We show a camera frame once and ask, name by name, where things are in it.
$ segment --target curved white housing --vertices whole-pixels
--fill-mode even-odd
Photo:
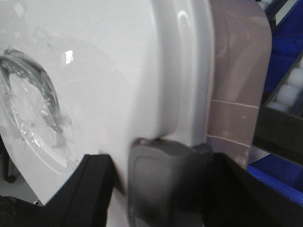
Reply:
[[[209,2],[8,0],[0,2],[0,18],[1,54],[21,51],[43,67],[65,119],[60,145],[37,116],[39,91],[11,74],[14,116],[3,92],[0,99],[0,133],[11,159],[47,203],[84,154],[110,154],[123,192],[114,189],[107,226],[128,226],[132,143],[205,141],[214,68]]]

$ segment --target protective plastic wrap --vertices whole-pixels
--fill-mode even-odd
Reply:
[[[44,152],[67,171],[74,170],[72,141],[67,141],[63,133],[71,122],[61,116],[47,73],[23,53],[12,50],[0,56],[0,68],[6,113],[22,140],[41,159]]]

